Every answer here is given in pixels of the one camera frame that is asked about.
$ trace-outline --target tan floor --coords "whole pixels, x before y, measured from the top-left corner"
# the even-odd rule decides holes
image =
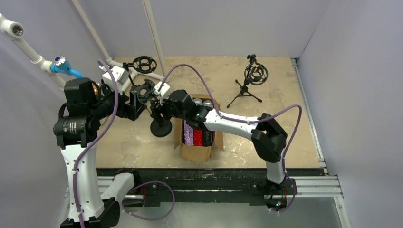
[[[131,62],[133,57],[117,57],[118,62]],[[263,100],[259,103],[252,97],[238,98],[230,108],[227,104],[239,92],[235,79],[243,81],[244,69],[249,64],[245,57],[165,57],[167,68],[187,63],[204,77],[213,97],[221,104],[222,111],[243,116],[260,116],[263,112],[275,114],[289,105],[303,104],[296,75],[288,57],[258,57],[258,62],[269,71],[269,78],[259,86],[249,86],[249,91]],[[144,76],[134,79],[144,82]],[[170,75],[173,89],[185,89],[190,94],[207,94],[197,75],[189,68],[180,67]],[[279,116],[277,121],[290,135],[297,120],[297,109]],[[164,138],[152,136],[148,112],[131,122],[116,118],[107,134],[100,140],[97,149],[97,167],[133,168],[262,168],[251,141],[224,133],[225,151],[213,149],[207,162],[184,160],[180,147],[173,149],[173,132]],[[319,167],[306,113],[288,151],[286,166],[292,168]]]

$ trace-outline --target cable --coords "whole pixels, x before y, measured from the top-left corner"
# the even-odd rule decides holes
[[[152,113],[151,113],[151,111],[148,109],[148,107],[147,107],[147,104],[146,104],[146,102],[145,103],[143,103],[143,102],[141,102],[140,101],[140,98],[138,97],[138,93],[136,93],[136,97],[137,97],[137,100],[142,104],[142,105],[144,105],[145,106],[145,108],[147,109],[147,111],[150,113],[150,115],[152,115]]]
[[[60,107],[59,113],[58,113],[59,118],[62,118],[62,117],[63,117],[63,115],[64,115],[64,110],[66,109],[66,106],[67,106],[67,102],[64,103],[64,104],[62,104],[62,106]]]
[[[122,63],[123,68],[129,73],[129,79],[130,82],[132,83],[132,86],[136,86],[133,82],[132,77],[130,76],[130,71],[129,71],[129,64],[128,63]]]
[[[117,84],[115,81],[115,77],[113,76],[111,70],[109,69],[108,65],[103,61],[103,60],[98,60],[98,63],[101,64],[103,67],[105,67],[105,69],[108,71],[108,73],[111,76],[112,79],[112,83],[114,84],[114,96],[115,96],[115,103],[114,103],[114,109],[111,115],[111,119],[108,123],[108,125],[105,127],[105,129],[98,135],[97,138],[95,138],[94,141],[92,141],[82,152],[81,154],[76,158],[76,162],[74,163],[74,167],[73,167],[73,195],[74,195],[74,203],[76,204],[76,209],[77,209],[77,213],[79,213],[78,218],[80,220],[80,227],[81,228],[85,228],[84,225],[84,218],[83,218],[83,213],[81,210],[81,206],[80,206],[80,201],[78,198],[78,186],[77,186],[77,173],[79,172],[79,168],[78,165],[80,164],[80,160],[83,158],[83,156],[102,138],[102,136],[105,135],[105,133],[109,130],[109,128],[111,127],[115,117],[116,117],[116,112],[117,112],[117,104],[118,104],[118,93],[117,93]]]
[[[146,220],[146,221],[157,221],[157,220],[160,220],[160,219],[163,219],[163,218],[167,217],[167,216],[171,213],[171,211],[173,210],[173,207],[175,206],[175,195],[174,195],[173,190],[171,189],[171,187],[169,187],[169,185],[167,185],[166,183],[161,182],[161,181],[157,181],[157,180],[155,180],[155,181],[149,181],[149,182],[140,184],[139,186],[136,186],[136,187],[130,189],[129,192],[134,191],[134,190],[136,190],[136,189],[138,189],[138,188],[141,188],[142,186],[145,186],[145,185],[147,185],[147,184],[153,184],[153,183],[163,184],[163,185],[166,186],[166,187],[169,189],[169,191],[171,192],[171,194],[172,194],[172,205],[171,205],[171,208],[169,208],[169,211],[166,212],[164,215],[162,215],[162,216],[160,216],[160,217],[156,217],[156,218],[145,218],[145,217],[142,217],[142,216],[133,214],[132,212],[130,212],[130,211],[126,210],[126,209],[124,209],[124,212],[126,212],[127,214],[129,214],[129,215],[131,215],[131,216],[133,216],[133,217],[136,217],[136,218],[142,219],[142,220]]]
[[[277,116],[279,116],[279,115],[285,113],[286,111],[290,110],[291,108],[297,107],[297,108],[299,109],[297,123],[295,124],[294,130],[293,130],[293,132],[292,132],[292,134],[291,134],[291,136],[290,136],[290,140],[288,141],[288,143],[287,143],[287,145],[286,145],[286,147],[285,147],[285,149],[284,149],[283,156],[282,156],[282,158],[283,158],[283,162],[282,162],[282,165],[283,165],[283,172],[284,172],[286,178],[288,178],[288,179],[291,181],[291,183],[293,183],[293,189],[294,189],[294,194],[293,194],[293,196],[292,196],[291,202],[290,202],[290,203],[287,205],[287,207],[286,207],[284,210],[282,210],[281,212],[286,211],[286,209],[288,209],[288,208],[291,206],[291,204],[294,202],[295,195],[297,194],[297,185],[296,185],[296,183],[295,183],[294,181],[291,180],[291,178],[290,178],[289,175],[287,174],[286,166],[285,166],[285,156],[286,156],[287,151],[288,151],[288,149],[289,149],[289,146],[291,145],[291,142],[292,142],[292,140],[294,139],[294,136],[295,136],[295,134],[296,134],[296,132],[297,132],[297,129],[298,129],[298,126],[299,126],[299,122],[301,121],[302,107],[301,107],[300,105],[298,105],[298,104],[293,104],[293,105],[291,105],[291,106],[289,106],[289,107],[287,107],[287,108],[281,110],[280,112],[278,112],[278,113],[276,113],[276,114],[274,114],[274,115],[272,115],[272,116],[270,116],[270,117],[267,117],[267,118],[264,118],[264,119],[261,119],[261,120],[257,120],[257,121],[250,121],[250,122],[249,122],[249,121],[245,121],[245,120],[239,120],[239,119],[235,119],[235,118],[230,118],[230,117],[223,116],[223,115],[220,113],[220,111],[218,110],[218,105],[217,105],[216,101],[214,100],[214,98],[213,98],[213,96],[212,96],[212,94],[211,94],[210,89],[207,87],[207,84],[206,84],[206,82],[204,81],[203,77],[200,75],[200,73],[199,73],[194,67],[192,67],[192,66],[189,65],[189,64],[178,64],[178,65],[172,67],[171,70],[169,70],[169,72],[168,72],[168,73],[166,74],[166,76],[164,77],[164,79],[163,79],[163,81],[162,81],[160,87],[158,88],[158,91],[161,90],[162,86],[164,85],[165,81],[168,79],[168,77],[169,77],[169,75],[172,73],[172,71],[175,70],[175,69],[178,68],[178,67],[181,67],[181,66],[191,68],[191,69],[197,74],[197,76],[199,76],[201,82],[203,82],[203,85],[204,85],[204,87],[205,87],[206,90],[207,90],[207,93],[209,94],[211,100],[212,100],[213,103],[214,103],[214,109],[215,109],[215,111],[217,112],[217,114],[218,114],[222,119],[231,120],[231,121],[236,121],[236,122],[239,122],[239,123],[246,123],[246,124],[258,124],[258,123],[262,123],[262,122],[266,122],[266,121],[269,121],[269,120],[271,120],[271,119],[274,119],[274,118],[276,118]]]

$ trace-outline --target white enclosure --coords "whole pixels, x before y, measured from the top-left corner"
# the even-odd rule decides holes
[[[80,3],[111,56],[156,56],[141,0]],[[330,174],[340,178],[352,227],[402,227],[403,1],[151,5],[166,56],[299,58],[322,151]],[[24,25],[24,38],[44,58],[62,54],[85,77],[102,74],[96,62],[102,53],[70,1],[3,0],[0,13]],[[57,227],[67,175],[52,128],[63,91],[3,35],[0,74],[1,227]]]
[[[80,2],[110,55],[157,55],[141,0]],[[329,0],[150,2],[166,56],[299,57]]]
[[[402,21],[400,0],[332,1],[299,61],[326,163],[357,228],[402,227]]]

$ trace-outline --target blue pipe fitting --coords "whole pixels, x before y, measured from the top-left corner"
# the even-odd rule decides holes
[[[77,78],[84,77],[82,73],[70,67],[70,62],[64,56],[56,57],[55,60],[53,60],[53,64],[50,66],[50,70],[53,73],[72,75]]]

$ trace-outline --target silver ball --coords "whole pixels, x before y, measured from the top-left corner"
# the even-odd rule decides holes
[[[196,105],[200,105],[200,106],[203,105],[203,101],[201,99],[199,99],[199,98],[194,99],[193,102],[195,102]]]
[[[209,100],[204,101],[204,102],[203,102],[203,106],[213,108],[213,102],[212,102],[212,101],[209,101]]]

